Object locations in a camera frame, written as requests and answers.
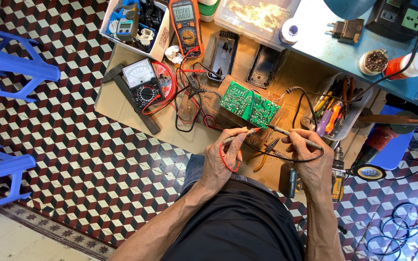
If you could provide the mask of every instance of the hammer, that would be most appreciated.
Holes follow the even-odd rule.
[[[124,64],[118,64],[116,67],[110,69],[102,78],[101,83],[108,83],[111,80],[114,80],[116,85],[119,87],[119,89],[124,94],[125,98],[128,100],[128,102],[131,104],[133,108],[136,107],[136,101],[133,98],[133,95],[130,92],[130,88],[128,87],[128,84],[125,82],[123,76],[122,69],[125,68]],[[161,128],[156,123],[154,118],[152,116],[142,115],[138,113],[141,120],[143,121],[144,125],[148,128],[148,130],[151,132],[151,134],[156,135],[161,131]]]

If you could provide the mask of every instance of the digital display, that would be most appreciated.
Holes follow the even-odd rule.
[[[193,7],[191,5],[174,7],[172,10],[174,11],[176,22],[194,19]]]

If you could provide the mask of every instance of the orange screwdriver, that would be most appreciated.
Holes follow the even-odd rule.
[[[331,110],[333,111],[333,113],[332,113],[332,116],[330,116],[330,121],[328,122],[327,127],[325,128],[326,134],[332,133],[335,120],[336,118],[338,118],[341,108],[343,108],[343,102],[341,101],[337,102],[336,104],[332,106]]]

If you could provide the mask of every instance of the green circuit board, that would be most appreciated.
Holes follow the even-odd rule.
[[[280,106],[234,81],[230,82],[219,105],[263,130],[267,129],[267,125],[275,117],[278,110],[280,110]]]

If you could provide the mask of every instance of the qr code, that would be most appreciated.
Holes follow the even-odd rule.
[[[159,45],[162,47],[162,49],[165,49],[167,40],[169,40],[169,30],[167,29],[167,27],[164,27],[164,29],[162,30],[161,38],[159,39]]]

